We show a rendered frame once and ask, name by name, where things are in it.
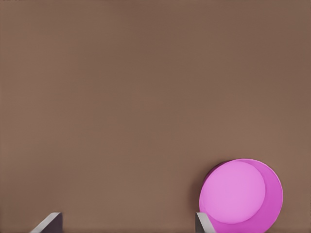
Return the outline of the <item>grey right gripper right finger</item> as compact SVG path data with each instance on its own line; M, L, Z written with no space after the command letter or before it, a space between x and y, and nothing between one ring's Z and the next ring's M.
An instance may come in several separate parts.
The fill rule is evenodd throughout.
M206 213L196 213L195 233L216 233Z

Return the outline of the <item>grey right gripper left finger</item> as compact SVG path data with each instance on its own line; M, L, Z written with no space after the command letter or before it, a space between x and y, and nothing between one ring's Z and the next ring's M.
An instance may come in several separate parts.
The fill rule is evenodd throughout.
M63 233L63 214L53 212L29 233Z

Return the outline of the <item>pink plate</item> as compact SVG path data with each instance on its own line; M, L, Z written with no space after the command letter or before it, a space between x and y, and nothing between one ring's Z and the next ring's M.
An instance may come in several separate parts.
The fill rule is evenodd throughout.
M283 189L277 174L254 159L228 160L205 176L199 211L216 233L265 233L277 220Z

